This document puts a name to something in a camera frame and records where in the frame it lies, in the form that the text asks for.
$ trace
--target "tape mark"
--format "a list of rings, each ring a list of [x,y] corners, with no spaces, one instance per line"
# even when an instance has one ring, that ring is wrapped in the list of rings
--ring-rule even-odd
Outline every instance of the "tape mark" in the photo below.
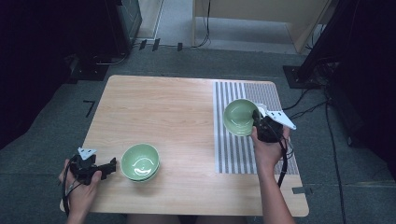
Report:
[[[177,51],[183,50],[183,43],[177,43]]]
[[[304,193],[305,195],[310,195],[314,193],[311,188],[304,188],[304,187],[299,187],[299,188],[292,188],[293,194],[301,194]]]
[[[139,50],[144,49],[144,48],[146,47],[146,44],[147,44],[147,43],[148,43],[147,40],[143,40],[142,43],[140,43],[140,48],[139,48]]]
[[[91,107],[90,107],[90,109],[88,110],[88,113],[85,115],[85,118],[87,118],[87,117],[91,114],[91,111],[92,111],[93,106],[95,105],[96,101],[87,101],[87,100],[84,100],[84,101],[82,101],[82,102],[83,102],[83,103],[90,103],[90,104],[91,104]]]
[[[160,40],[161,40],[160,38],[155,39],[154,46],[152,46],[152,51],[155,51],[158,49],[158,46],[160,45]]]

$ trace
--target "person's left hand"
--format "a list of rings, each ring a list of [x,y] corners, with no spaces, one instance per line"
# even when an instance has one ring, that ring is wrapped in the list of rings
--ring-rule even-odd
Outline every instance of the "person's left hand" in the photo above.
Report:
[[[62,170],[61,174],[59,175],[59,180],[61,182],[64,181],[64,170],[69,163],[69,160],[64,162],[64,169]],[[85,217],[90,212],[91,206],[93,201],[96,197],[97,189],[99,186],[99,182],[101,180],[102,172],[96,171],[95,174],[92,176],[91,184],[89,186],[81,184],[69,195],[69,219],[68,221],[72,221],[73,223],[83,222]],[[66,188],[68,188],[71,184],[75,182],[75,177],[72,172],[69,170],[66,179]],[[74,187],[79,184],[78,181],[74,183]]]

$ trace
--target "wooden table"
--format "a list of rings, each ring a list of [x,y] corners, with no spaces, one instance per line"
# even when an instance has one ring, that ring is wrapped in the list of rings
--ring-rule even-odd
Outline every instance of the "wooden table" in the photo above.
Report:
[[[107,82],[84,142],[96,164],[117,158],[117,172],[101,182],[92,212],[261,216],[257,175],[215,172],[212,79],[113,76]],[[120,170],[124,151],[155,146],[158,174],[134,183]],[[282,193],[295,217],[307,216],[298,175],[286,175]]]
[[[325,15],[332,0],[193,0],[192,45],[195,46],[196,17],[250,21],[286,22],[297,52],[302,52],[309,36]]]

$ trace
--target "cable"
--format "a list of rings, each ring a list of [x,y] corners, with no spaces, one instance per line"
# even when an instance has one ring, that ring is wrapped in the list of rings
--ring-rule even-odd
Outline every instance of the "cable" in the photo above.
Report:
[[[78,186],[80,186],[81,185],[81,183],[79,183],[77,186],[75,186],[75,187],[73,187],[72,189],[70,189],[70,191],[69,191],[69,193],[67,194],[67,196],[69,196],[71,193],[72,193],[72,191],[74,190],[74,189],[76,189]]]
[[[205,25],[205,27],[206,27],[206,36],[205,36],[203,42],[202,42],[200,45],[198,45],[198,46],[192,46],[193,49],[200,48],[201,46],[205,45],[206,42],[207,42],[207,40],[210,41],[210,38],[209,38],[210,2],[211,2],[211,1],[209,0],[209,5],[207,6],[206,22],[205,22],[205,18],[204,18],[204,25]]]
[[[62,201],[63,201],[63,204],[64,204],[64,212],[66,213],[67,216],[69,216],[69,212],[70,212],[68,195],[73,189],[71,189],[66,194],[66,180],[67,180],[67,174],[69,173],[70,164],[72,163],[72,161],[74,161],[76,159],[76,157],[77,156],[74,155],[72,157],[72,159],[70,159],[70,161],[67,163],[66,167],[64,168],[64,182],[62,183]]]
[[[323,33],[323,26],[324,26],[324,24],[321,24],[319,36],[321,36],[321,34]],[[315,32],[312,33],[312,35],[311,35],[311,46],[312,47],[307,43],[306,46],[305,46],[306,49],[313,49],[314,48],[314,46],[315,46],[315,44],[314,44],[314,34],[315,34]]]
[[[115,65],[115,64],[118,64],[118,63],[122,63],[122,61],[124,61],[126,59],[126,57],[127,57],[127,54],[125,54],[121,60],[119,60],[117,62],[114,62],[114,63],[95,63],[95,64],[96,65]]]
[[[305,111],[298,112],[298,113],[296,113],[296,114],[290,116],[290,119],[297,119],[297,118],[299,118],[299,117],[302,117],[302,116],[303,116],[305,113],[307,113],[307,112],[313,112],[316,108],[320,107],[321,105],[326,104],[328,101],[329,101],[329,100],[326,100],[325,102],[322,102],[322,103],[320,103],[320,104],[318,104],[318,105],[314,105],[314,106],[312,106],[311,108],[309,108],[309,109],[307,109],[307,110],[305,110]]]
[[[348,36],[348,39],[347,39],[347,42],[346,42],[346,47],[344,48],[344,50],[341,53],[339,53],[337,55],[334,55],[334,56],[325,57],[325,58],[319,58],[319,59],[317,59],[317,62],[323,61],[323,60],[329,60],[329,59],[332,59],[332,58],[338,58],[338,57],[344,55],[345,52],[347,51],[347,49],[349,49],[350,40],[351,40],[351,37],[352,37],[353,26],[355,24],[356,12],[358,11],[358,5],[359,5],[360,2],[361,2],[361,0],[358,0],[358,3],[356,3],[355,11],[354,11],[353,17],[352,17],[352,23],[350,25],[349,36]]]
[[[306,89],[306,90],[301,90],[301,96],[300,96],[300,98],[297,100],[297,102],[296,102],[294,105],[291,105],[291,106],[286,107],[286,108],[282,108],[282,110],[292,109],[292,108],[294,108],[295,106],[297,106],[297,104],[299,104],[300,101],[303,99],[304,95],[305,95],[307,92],[309,92],[309,91],[311,91],[311,90],[313,90],[313,89],[314,89],[314,88]]]
[[[282,138],[277,137],[276,132],[274,129],[269,125],[264,119],[262,120],[267,127],[270,128],[271,132],[273,133],[274,136],[276,136],[277,142],[280,144],[281,150],[282,150],[282,171],[280,172],[279,179],[277,180],[277,185],[280,187],[283,182],[283,178],[286,175],[286,172],[288,171],[288,143],[286,141],[286,138],[282,135]]]
[[[334,135],[332,133],[332,126],[329,121],[328,106],[329,106],[329,104],[326,103],[326,120],[327,120],[327,125],[329,127],[330,137],[332,138],[332,153],[333,153],[333,158],[334,158],[335,172],[337,174],[338,188],[340,191],[341,213],[343,216],[343,223],[347,223],[346,212],[345,212],[345,207],[344,207],[344,192],[343,192],[343,186],[341,183],[340,171],[338,170],[337,151],[335,150]]]

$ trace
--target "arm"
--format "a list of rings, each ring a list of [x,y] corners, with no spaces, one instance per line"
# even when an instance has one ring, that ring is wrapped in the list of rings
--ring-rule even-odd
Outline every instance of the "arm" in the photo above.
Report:
[[[284,128],[285,139],[289,138],[290,129]],[[262,216],[264,223],[294,223],[289,208],[274,176],[275,165],[282,156],[279,143],[264,143],[257,138],[253,127],[251,138],[254,143],[257,171],[262,195]]]
[[[64,169],[67,163],[69,163],[69,160],[66,160],[64,162]],[[64,181],[64,169],[59,175],[59,180],[61,182]],[[96,171],[92,177],[92,181],[89,186],[80,185],[70,193],[69,195],[70,213],[66,223],[70,223],[70,224],[84,223],[85,217],[90,212],[91,206],[95,199],[101,176],[102,176],[102,172]],[[67,179],[66,179],[66,187],[68,188],[74,181],[75,178],[71,173],[71,171],[69,171],[69,174],[67,175]]]

